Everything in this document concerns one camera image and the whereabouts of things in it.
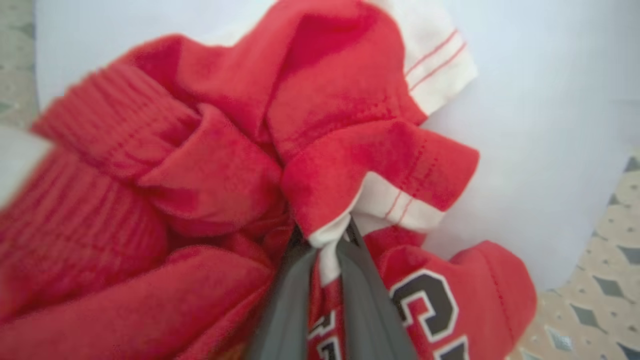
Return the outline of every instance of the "jersey number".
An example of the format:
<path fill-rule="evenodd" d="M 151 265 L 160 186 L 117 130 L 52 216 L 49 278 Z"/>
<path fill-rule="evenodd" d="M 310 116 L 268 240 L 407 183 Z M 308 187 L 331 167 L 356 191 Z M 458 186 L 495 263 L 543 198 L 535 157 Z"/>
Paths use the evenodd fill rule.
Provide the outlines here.
<path fill-rule="evenodd" d="M 440 274 L 422 269 L 405 277 L 391 287 L 391 300 L 396 305 L 405 327 L 419 322 L 430 343 L 451 335 L 458 321 L 458 305 L 447 279 Z M 422 301 L 427 311 L 415 317 L 409 304 Z M 468 341 L 462 336 L 433 352 L 439 360 L 468 360 Z"/>

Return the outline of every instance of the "pile of clothes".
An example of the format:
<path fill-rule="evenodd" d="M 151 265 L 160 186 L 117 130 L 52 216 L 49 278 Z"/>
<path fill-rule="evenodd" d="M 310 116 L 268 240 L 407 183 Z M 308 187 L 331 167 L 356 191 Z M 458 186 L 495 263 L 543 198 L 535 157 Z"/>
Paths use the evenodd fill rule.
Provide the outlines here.
<path fill-rule="evenodd" d="M 297 224 L 322 249 L 309 356 L 345 359 L 351 217 L 421 358 L 504 358 L 533 285 L 489 241 L 421 248 L 478 153 L 418 127 L 403 69 L 383 10 L 283 0 L 232 47 L 160 38 L 71 88 L 0 210 L 0 358 L 241 359 Z"/>

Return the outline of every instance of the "sleeve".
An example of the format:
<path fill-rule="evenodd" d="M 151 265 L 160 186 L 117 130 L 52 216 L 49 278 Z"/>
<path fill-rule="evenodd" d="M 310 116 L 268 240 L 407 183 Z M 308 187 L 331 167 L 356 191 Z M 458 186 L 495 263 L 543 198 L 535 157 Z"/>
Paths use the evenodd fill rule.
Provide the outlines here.
<path fill-rule="evenodd" d="M 53 147 L 0 211 L 0 320 L 144 272 L 166 246 L 138 191 Z"/>
<path fill-rule="evenodd" d="M 367 242 L 402 232 L 378 231 Z M 536 293 L 525 265 L 490 241 L 451 262 L 400 245 L 388 248 L 376 264 L 424 359 L 503 359 L 535 314 Z"/>
<path fill-rule="evenodd" d="M 137 51 L 154 46 L 185 58 L 221 51 L 189 52 L 185 49 L 193 49 L 193 43 L 181 37 Z M 164 74 L 174 80 L 173 87 L 180 81 L 170 69 Z M 33 131 L 140 189 L 184 236 L 229 234 L 277 207 L 282 196 L 276 161 L 217 107 L 182 100 L 121 60 L 71 88 Z M 234 160 L 238 154 L 243 161 Z"/>

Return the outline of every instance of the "white surface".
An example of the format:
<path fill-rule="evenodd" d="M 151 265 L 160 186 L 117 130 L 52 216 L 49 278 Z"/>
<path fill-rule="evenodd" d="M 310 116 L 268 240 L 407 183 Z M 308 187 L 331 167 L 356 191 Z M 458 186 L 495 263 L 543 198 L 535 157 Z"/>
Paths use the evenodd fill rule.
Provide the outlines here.
<path fill-rule="evenodd" d="M 11 204 L 51 148 L 43 138 L 0 126 L 0 210 Z"/>
<path fill-rule="evenodd" d="M 640 2 L 449 0 L 479 77 L 428 128 L 480 150 L 428 249 L 488 238 L 564 284 L 640 145 Z"/>
<path fill-rule="evenodd" d="M 36 3 L 41 104 L 144 40 L 237 38 L 266 0 Z M 483 239 L 519 255 L 539 288 L 568 278 L 640 144 L 640 3 L 449 0 L 480 76 L 427 126 L 481 152 L 476 176 L 426 247 Z"/>

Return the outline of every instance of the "stitching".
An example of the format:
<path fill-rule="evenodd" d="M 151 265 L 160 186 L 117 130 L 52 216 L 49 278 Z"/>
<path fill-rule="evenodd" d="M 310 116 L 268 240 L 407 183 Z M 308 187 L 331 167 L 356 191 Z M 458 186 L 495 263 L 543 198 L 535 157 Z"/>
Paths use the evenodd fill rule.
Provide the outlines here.
<path fill-rule="evenodd" d="M 409 205 L 411 205 L 411 203 L 413 202 L 413 199 L 414 197 L 412 196 L 411 199 L 409 199 L 409 201 L 406 203 L 406 206 L 404 207 L 404 211 L 400 216 L 400 220 L 398 220 L 398 224 L 400 224 L 402 222 L 402 219 L 404 219 L 404 216 L 406 215 L 406 211 L 409 210 Z"/>
<path fill-rule="evenodd" d="M 385 214 L 385 220 L 388 220 L 389 215 L 391 215 L 391 211 L 393 211 L 394 207 L 398 202 L 398 199 L 400 199 L 400 194 L 402 194 L 402 190 L 398 189 L 398 194 L 396 195 L 396 199 L 394 200 L 394 203 L 391 204 L 391 208 L 389 208 L 389 211 L 387 211 L 387 213 Z"/>
<path fill-rule="evenodd" d="M 513 329 L 511 328 L 511 317 L 507 313 L 507 309 L 504 305 L 504 297 L 502 296 L 502 293 L 498 289 L 498 280 L 495 278 L 493 274 L 494 273 L 493 267 L 491 266 L 487 258 L 484 256 L 483 252 L 482 251 L 479 251 L 479 252 L 480 252 L 480 255 L 482 255 L 482 259 L 484 260 L 484 263 L 486 263 L 486 266 L 489 268 L 489 275 L 491 275 L 491 280 L 493 281 L 495 292 L 498 295 L 498 299 L 500 299 L 500 308 L 502 309 L 502 313 L 504 314 L 504 321 L 507 323 L 509 336 L 511 336 L 511 344 L 515 344 L 515 337 L 513 336 Z"/>
<path fill-rule="evenodd" d="M 418 85 L 420 85 L 422 82 L 424 82 L 425 80 L 429 79 L 431 76 L 434 76 L 438 71 L 442 70 L 442 68 L 446 67 L 448 64 L 450 64 L 453 60 L 455 60 L 458 55 L 460 55 L 460 53 L 462 53 L 462 50 L 465 49 L 465 47 L 467 47 L 467 43 L 462 44 L 462 46 L 460 46 L 460 48 L 458 50 L 456 50 L 456 52 L 451 55 L 450 58 L 448 58 L 445 62 L 441 63 L 440 65 L 438 65 L 435 69 L 433 69 L 429 74 L 426 74 L 424 77 L 422 77 L 422 79 L 418 80 L 418 82 L 416 82 L 416 84 L 413 84 L 413 86 L 411 86 L 409 88 L 409 91 L 413 91 L 415 88 L 418 87 Z"/>
<path fill-rule="evenodd" d="M 416 61 L 410 68 L 409 70 L 407 70 L 404 73 L 404 76 L 409 76 L 409 73 L 411 71 L 413 71 L 415 68 L 418 67 L 418 65 L 420 65 L 421 63 L 423 63 L 425 60 L 427 60 L 428 58 L 432 57 L 433 55 L 435 55 L 437 52 L 439 52 L 440 50 L 442 50 L 443 47 L 445 47 L 445 45 L 447 45 L 451 39 L 453 39 L 453 37 L 458 33 L 458 29 L 455 29 L 454 31 L 451 32 L 451 34 L 449 34 L 449 36 L 444 39 L 441 43 L 439 43 L 436 47 L 433 48 L 433 50 L 431 50 L 430 52 L 428 52 L 425 55 L 422 55 L 422 57 L 420 59 L 418 59 L 418 61 Z"/>

